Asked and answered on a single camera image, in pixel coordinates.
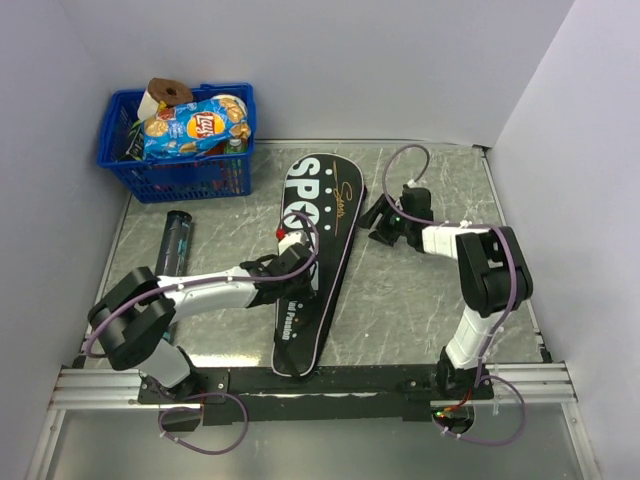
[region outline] black tube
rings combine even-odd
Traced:
[[[171,210],[164,224],[162,243],[156,262],[156,275],[182,277],[187,273],[187,252],[189,250],[192,218],[187,212]],[[167,330],[167,341],[173,343],[176,326]]]

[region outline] table surface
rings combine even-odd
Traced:
[[[194,229],[188,274],[222,271],[273,253],[284,176],[310,153],[337,153],[357,163],[369,208],[382,193],[385,163],[397,145],[260,144],[252,158],[253,193],[247,197],[143,205],[132,199],[109,267],[111,288],[136,266],[155,267],[166,212],[188,211]],[[421,186],[432,192],[436,220],[500,223],[482,151],[429,146],[432,162]],[[392,195],[424,166],[419,150],[405,152],[392,167]],[[400,239],[390,248],[356,235],[322,365],[435,363],[453,336],[463,310],[455,261],[421,255]],[[540,362],[528,305],[511,314],[494,341],[491,362]],[[175,343],[197,366],[269,366],[275,309],[218,310],[181,321]],[[87,367],[106,367],[104,360]]]

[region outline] blue basket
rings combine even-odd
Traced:
[[[129,147],[129,130],[138,119],[137,110],[144,90],[116,92],[102,122],[97,162],[111,170],[142,203],[237,197],[251,193],[251,154],[256,131],[253,88],[248,83],[203,84],[191,91],[196,102],[221,93],[235,95],[244,101],[251,127],[247,150],[198,159],[118,161]]]

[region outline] paper roll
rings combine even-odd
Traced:
[[[152,78],[138,107],[138,118],[146,120],[158,111],[160,102],[168,107],[193,102],[191,89],[185,84],[164,78]]]

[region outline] chip bag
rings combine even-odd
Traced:
[[[144,159],[204,156],[230,138],[247,140],[247,107],[232,95],[160,110],[144,122]]]

